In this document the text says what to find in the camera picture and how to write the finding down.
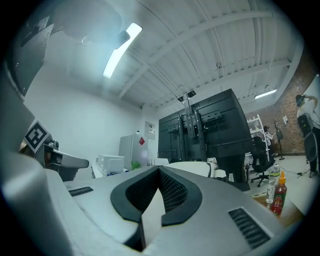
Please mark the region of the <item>white shelving rack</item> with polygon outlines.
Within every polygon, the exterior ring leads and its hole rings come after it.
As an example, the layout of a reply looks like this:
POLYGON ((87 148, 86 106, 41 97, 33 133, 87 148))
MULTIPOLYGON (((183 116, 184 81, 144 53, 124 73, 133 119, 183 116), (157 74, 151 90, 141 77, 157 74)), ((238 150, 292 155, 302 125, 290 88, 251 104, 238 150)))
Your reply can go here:
POLYGON ((253 118, 249 118, 247 124, 251 137, 260 137, 262 141, 265 142, 265 130, 260 116, 257 114, 256 116, 253 116, 253 118))

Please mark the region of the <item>grey wall electrical box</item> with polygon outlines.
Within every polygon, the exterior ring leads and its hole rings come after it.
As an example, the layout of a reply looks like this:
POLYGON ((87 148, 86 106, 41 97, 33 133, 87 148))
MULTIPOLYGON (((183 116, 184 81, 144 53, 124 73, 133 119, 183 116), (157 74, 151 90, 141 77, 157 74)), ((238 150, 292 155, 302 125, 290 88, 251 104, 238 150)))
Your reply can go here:
POLYGON ((156 139, 156 126, 153 123, 145 122, 144 135, 148 140, 156 139))

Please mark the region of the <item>white microwave oven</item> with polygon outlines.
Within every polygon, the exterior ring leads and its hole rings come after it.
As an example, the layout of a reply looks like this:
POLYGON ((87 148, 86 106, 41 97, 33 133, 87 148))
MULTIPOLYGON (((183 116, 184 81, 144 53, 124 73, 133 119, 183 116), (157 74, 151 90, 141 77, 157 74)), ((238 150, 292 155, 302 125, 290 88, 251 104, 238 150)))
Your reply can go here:
POLYGON ((125 172, 123 156, 99 154, 96 165, 103 177, 125 172))

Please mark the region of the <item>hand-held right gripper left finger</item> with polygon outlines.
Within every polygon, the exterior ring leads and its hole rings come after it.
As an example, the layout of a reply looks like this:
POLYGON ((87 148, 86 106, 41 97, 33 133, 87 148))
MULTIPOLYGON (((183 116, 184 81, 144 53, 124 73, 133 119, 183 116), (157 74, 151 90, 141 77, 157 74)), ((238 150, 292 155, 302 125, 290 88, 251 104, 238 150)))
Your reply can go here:
POLYGON ((140 223, 125 220, 111 202, 113 189, 147 168, 90 180, 63 182, 47 169, 46 182, 58 223, 73 252, 142 252, 146 248, 140 223))

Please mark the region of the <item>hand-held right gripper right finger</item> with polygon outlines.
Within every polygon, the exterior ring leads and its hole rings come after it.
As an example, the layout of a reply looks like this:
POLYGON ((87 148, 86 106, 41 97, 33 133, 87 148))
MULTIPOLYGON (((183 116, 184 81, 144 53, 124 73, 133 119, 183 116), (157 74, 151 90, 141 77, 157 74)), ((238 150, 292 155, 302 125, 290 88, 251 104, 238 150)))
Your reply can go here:
POLYGON ((266 207, 214 178, 167 167, 198 186, 202 201, 184 223, 161 227, 147 254, 275 254, 284 227, 266 207))

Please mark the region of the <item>whiteboard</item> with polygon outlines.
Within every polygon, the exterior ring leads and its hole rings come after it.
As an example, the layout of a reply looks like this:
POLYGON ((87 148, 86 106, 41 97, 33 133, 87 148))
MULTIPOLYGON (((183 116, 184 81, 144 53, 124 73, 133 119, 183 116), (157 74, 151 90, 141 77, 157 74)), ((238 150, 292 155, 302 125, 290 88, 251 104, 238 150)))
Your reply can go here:
POLYGON ((320 75, 318 73, 315 75, 314 79, 303 94, 316 97, 318 99, 318 103, 320 103, 320 75))

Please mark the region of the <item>white and black oval pack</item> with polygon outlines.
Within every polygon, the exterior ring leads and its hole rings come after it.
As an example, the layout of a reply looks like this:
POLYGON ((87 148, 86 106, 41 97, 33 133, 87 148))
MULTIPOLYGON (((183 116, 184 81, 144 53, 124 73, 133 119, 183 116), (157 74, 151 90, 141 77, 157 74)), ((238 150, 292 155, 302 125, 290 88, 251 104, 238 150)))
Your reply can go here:
POLYGON ((304 138, 304 150, 306 159, 312 162, 318 156, 317 139, 313 132, 310 132, 304 138))

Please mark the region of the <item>orange-capped red sauce bottle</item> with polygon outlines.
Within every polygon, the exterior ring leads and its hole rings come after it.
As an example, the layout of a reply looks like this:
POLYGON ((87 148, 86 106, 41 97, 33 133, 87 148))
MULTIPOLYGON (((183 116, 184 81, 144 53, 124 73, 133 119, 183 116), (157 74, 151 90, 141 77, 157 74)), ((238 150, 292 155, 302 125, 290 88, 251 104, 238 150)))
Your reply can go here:
POLYGON ((279 216, 282 213, 285 199, 286 199, 286 194, 287 194, 286 176, 285 176, 285 172, 282 170, 280 172, 278 185, 275 187, 274 198, 271 204, 271 211, 277 216, 279 216))

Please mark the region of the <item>silver refrigerator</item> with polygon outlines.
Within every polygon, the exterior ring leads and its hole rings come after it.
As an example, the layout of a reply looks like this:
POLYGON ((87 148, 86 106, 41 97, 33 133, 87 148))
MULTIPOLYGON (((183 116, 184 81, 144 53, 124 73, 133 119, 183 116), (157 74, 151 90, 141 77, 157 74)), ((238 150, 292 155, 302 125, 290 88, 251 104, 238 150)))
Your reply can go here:
POLYGON ((148 164, 148 139, 134 133, 122 136, 119 143, 119 156, 124 157, 124 168, 131 171, 131 162, 139 162, 142 167, 148 164))

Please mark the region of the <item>ceiling light bar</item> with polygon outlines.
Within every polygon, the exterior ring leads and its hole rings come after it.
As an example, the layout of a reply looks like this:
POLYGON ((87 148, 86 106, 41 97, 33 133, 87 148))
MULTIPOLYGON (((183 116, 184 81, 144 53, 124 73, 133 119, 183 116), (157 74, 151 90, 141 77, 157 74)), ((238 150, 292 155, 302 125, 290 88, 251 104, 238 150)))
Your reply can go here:
POLYGON ((134 22, 129 25, 129 27, 125 31, 129 35, 129 39, 117 49, 114 49, 112 51, 103 71, 103 76, 105 78, 109 79, 112 77, 112 74, 115 71, 122 56, 142 30, 143 28, 134 22))
POLYGON ((273 90, 270 90, 270 91, 261 93, 261 94, 259 94, 259 95, 256 95, 256 96, 254 97, 254 99, 257 100, 257 99, 260 99, 260 98, 262 98, 262 97, 266 97, 266 96, 272 95, 272 94, 274 94, 276 91, 277 91, 277 89, 273 89, 273 90))

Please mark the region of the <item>large black screen on stand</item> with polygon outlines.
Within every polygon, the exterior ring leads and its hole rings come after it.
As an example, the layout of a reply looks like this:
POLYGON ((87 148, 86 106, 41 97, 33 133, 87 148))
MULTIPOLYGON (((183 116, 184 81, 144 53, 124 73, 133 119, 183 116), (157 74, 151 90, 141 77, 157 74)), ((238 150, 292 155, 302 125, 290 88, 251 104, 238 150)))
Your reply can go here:
POLYGON ((232 175, 231 184, 250 190, 245 178, 245 154, 253 150, 252 137, 242 107, 231 89, 159 120, 157 156, 169 163, 215 158, 219 169, 232 175))

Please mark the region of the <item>black coat stand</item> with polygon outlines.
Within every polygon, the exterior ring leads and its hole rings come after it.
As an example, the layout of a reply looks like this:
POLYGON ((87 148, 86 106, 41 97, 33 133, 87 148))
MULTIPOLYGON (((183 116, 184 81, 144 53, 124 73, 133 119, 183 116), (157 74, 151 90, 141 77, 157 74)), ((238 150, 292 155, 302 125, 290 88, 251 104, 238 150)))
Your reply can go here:
POLYGON ((275 120, 273 120, 273 126, 275 127, 275 134, 276 134, 277 141, 278 141, 278 144, 279 144, 279 150, 280 150, 280 158, 279 158, 279 160, 282 161, 282 160, 285 159, 283 157, 282 144, 281 144, 281 140, 284 138, 284 136, 283 136, 283 133, 282 133, 281 129, 278 128, 275 120))

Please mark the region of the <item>wooden table with black legs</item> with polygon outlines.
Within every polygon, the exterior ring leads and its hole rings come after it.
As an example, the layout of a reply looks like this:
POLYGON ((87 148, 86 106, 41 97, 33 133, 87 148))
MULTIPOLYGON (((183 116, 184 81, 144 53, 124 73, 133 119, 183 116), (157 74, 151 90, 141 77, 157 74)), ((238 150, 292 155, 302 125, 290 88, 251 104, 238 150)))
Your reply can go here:
MULTIPOLYGON (((250 197, 271 211, 272 205, 266 202, 265 193, 254 194, 250 197)), ((284 227, 300 223, 304 217, 305 215, 297 208, 297 206, 287 198, 285 199, 281 214, 277 216, 284 227)))

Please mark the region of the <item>black office chair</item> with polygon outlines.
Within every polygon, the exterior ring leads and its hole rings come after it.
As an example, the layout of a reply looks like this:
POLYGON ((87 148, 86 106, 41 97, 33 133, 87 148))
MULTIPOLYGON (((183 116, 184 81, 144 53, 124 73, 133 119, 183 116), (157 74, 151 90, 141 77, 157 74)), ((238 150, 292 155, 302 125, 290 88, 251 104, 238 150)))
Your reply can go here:
POLYGON ((266 175, 265 172, 275 164, 275 160, 274 158, 271 158, 271 160, 268 160, 266 144, 263 142, 261 137, 259 136, 254 137, 252 139, 252 143, 253 143, 253 151, 251 152, 251 156, 253 158, 252 168, 258 174, 261 173, 261 175, 259 175, 259 177, 253 178, 251 180, 251 183, 253 183, 253 181, 259 180, 259 184, 257 185, 257 187, 259 188, 263 180, 269 179, 269 175, 266 175))

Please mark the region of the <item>white backpack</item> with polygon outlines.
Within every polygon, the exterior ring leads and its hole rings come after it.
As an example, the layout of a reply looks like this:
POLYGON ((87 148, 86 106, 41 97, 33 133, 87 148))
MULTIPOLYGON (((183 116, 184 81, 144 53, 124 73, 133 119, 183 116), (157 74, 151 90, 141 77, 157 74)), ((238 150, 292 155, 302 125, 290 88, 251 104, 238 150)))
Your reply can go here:
MULTIPOLYGON (((207 178, 225 178, 228 180, 228 174, 224 170, 218 169, 218 166, 211 162, 184 161, 167 164, 166 167, 187 171, 207 178)), ((161 219, 164 215, 165 206, 162 194, 159 189, 156 190, 150 204, 142 214, 142 225, 147 247, 157 236, 161 229, 161 219)))

